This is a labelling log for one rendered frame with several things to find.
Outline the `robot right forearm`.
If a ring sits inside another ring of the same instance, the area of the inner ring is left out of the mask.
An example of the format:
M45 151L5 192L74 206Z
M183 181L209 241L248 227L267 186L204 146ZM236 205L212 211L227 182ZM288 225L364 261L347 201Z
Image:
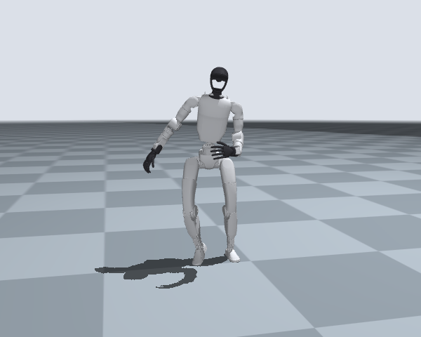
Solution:
M172 120L172 119L171 119ZM162 134L158 137L157 141L153 145L153 149L156 149L158 145L162 146L162 150L164 145L167 143L169 138L174 134L173 129L171 129L168 125L171 122L171 120L168 122L167 126L165 127ZM161 150L161 151L162 151Z

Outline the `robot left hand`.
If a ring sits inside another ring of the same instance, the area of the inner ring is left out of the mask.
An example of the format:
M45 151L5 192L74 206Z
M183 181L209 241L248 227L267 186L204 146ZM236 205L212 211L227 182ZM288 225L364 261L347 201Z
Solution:
M217 155L223 155L221 157L216 157L213 159L222 159L222 158L228 158L228 157L237 157L238 155L236 155L236 149L235 147L230 147L228 145L226 145L223 142L217 141L217 144L221 144L224 146L212 146L210 148L221 148L221 150L211 150L210 152L221 152L221 153L217 153L217 154L212 154L211 156L217 156Z

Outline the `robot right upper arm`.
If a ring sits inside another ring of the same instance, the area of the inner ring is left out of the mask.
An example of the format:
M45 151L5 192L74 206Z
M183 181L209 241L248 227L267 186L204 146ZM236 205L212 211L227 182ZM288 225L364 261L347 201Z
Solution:
M175 118L171 120L169 123L169 127L171 127L174 131L178 131L182 126L182 121L189 115L191 112L192 107L198 107L199 101L201 96L191 96L187 99L187 101L183 104L183 106L178 111Z

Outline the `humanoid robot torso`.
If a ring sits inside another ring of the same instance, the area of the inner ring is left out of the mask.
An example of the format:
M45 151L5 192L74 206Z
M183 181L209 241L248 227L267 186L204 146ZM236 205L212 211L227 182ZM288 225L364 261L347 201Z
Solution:
M200 169L216 169L219 168L219 159L213 159L217 156L211 156L219 152L211 152L217 150L211 148L214 143L221 141L227 130L227 122L231 111L231 100L223 95L223 99L214 99L206 92L201 95L198 107L198 116L196 129L199 134L199 140L206 142L202 149L199 150Z

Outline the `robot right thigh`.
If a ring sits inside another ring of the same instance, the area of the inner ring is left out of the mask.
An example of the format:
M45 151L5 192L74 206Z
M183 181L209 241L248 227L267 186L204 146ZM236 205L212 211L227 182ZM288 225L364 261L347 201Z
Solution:
M199 172L199 156L186 160L182 179L182 205L186 216L191 219L197 217L199 209L194 205L196 180Z

